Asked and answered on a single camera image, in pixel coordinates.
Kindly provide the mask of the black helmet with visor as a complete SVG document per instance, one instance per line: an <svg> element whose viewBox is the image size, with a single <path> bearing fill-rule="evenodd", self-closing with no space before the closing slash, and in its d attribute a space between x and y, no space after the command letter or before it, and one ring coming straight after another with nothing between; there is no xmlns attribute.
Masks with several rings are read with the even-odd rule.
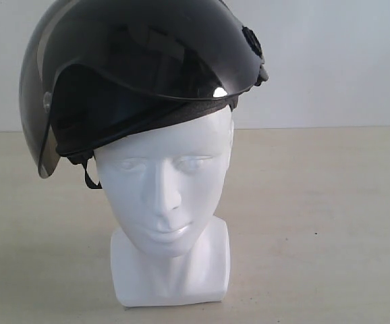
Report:
<svg viewBox="0 0 390 324"><path fill-rule="evenodd" d="M55 1L24 53L22 129L38 175L126 136L235 107L269 76L222 1Z"/></svg>

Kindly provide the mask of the white mannequin head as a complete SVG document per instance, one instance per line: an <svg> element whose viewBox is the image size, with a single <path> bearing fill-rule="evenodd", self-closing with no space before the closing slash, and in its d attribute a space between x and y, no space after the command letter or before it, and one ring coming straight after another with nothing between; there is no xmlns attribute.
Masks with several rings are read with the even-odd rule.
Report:
<svg viewBox="0 0 390 324"><path fill-rule="evenodd" d="M229 232L215 211L233 131L225 107L95 150L99 180L119 225L111 236L111 274L123 306L224 299Z"/></svg>

